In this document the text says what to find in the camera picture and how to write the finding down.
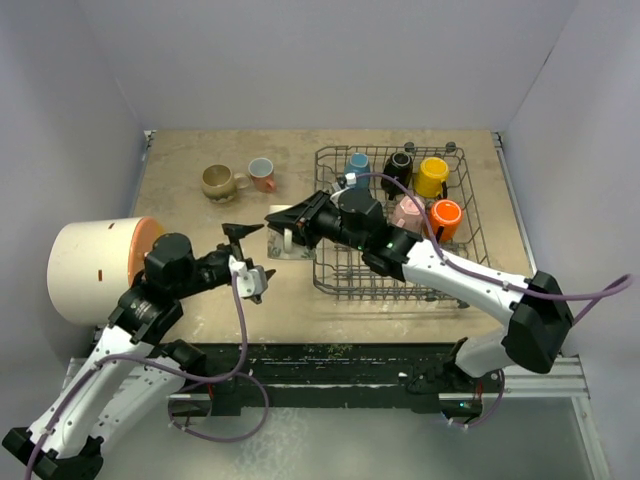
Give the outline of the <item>cream mug green inside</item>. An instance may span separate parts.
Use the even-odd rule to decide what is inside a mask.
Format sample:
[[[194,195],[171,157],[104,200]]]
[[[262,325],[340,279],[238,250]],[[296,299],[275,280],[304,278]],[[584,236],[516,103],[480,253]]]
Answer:
[[[268,228],[267,257],[272,260],[314,260],[315,250],[296,244],[293,232],[285,229],[282,233]]]

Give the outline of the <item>salmon pink ribbed mug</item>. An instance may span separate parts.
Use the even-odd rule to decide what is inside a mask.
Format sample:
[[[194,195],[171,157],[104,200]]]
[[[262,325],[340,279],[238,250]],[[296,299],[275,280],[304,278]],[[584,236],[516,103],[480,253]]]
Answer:
[[[274,164],[267,158],[253,159],[248,165],[249,177],[254,187],[262,193],[274,193],[276,191],[274,172]]]

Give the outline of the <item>beige stoneware mug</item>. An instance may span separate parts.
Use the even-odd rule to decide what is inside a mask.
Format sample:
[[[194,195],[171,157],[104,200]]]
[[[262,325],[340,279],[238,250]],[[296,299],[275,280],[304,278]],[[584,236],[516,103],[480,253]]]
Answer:
[[[243,173],[234,173],[229,167],[215,164],[202,172],[201,190],[213,203],[223,204],[233,200],[237,192],[251,185],[251,179]]]

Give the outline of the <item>pale pink faceted mug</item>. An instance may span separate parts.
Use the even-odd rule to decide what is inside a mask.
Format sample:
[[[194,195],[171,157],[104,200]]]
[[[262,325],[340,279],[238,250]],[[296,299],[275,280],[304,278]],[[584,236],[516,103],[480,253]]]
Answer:
[[[421,235],[424,228],[424,218],[420,213],[420,208],[425,209],[425,203],[420,197],[416,197],[416,202],[414,202],[409,196],[404,195],[396,205],[390,222],[397,227]]]

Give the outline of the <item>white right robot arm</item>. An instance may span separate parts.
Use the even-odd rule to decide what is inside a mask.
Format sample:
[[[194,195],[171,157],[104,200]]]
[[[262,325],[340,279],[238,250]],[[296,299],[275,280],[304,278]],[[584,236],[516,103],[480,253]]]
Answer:
[[[526,278],[442,252],[438,244],[390,223],[380,202],[364,189],[346,189],[338,197],[318,191],[265,220],[269,229],[289,233],[296,245],[313,248],[327,239],[350,247],[382,277],[432,288],[497,320],[500,328],[454,345],[444,376],[456,391],[467,391],[480,377],[510,365],[548,373],[572,327],[573,316],[553,276],[537,272]]]

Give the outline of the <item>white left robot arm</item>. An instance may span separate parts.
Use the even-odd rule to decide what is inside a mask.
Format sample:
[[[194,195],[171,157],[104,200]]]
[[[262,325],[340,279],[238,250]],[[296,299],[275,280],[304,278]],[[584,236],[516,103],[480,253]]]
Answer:
[[[236,303],[261,302],[274,273],[245,257],[241,247],[242,239],[260,228],[258,224],[223,224],[227,243],[201,258],[194,256],[189,238],[181,233],[166,233],[154,241],[142,269],[110,314],[99,343],[67,389],[31,426],[13,428],[4,437],[3,447],[24,464],[26,478],[96,477],[103,465],[101,448],[106,437],[91,431],[106,418],[104,408],[135,365],[159,370],[184,392],[245,375],[248,332],[244,319],[239,321],[240,356],[227,373],[208,375],[206,355],[183,340],[163,347],[169,359],[166,364],[149,355],[182,317],[184,298],[228,285]]]

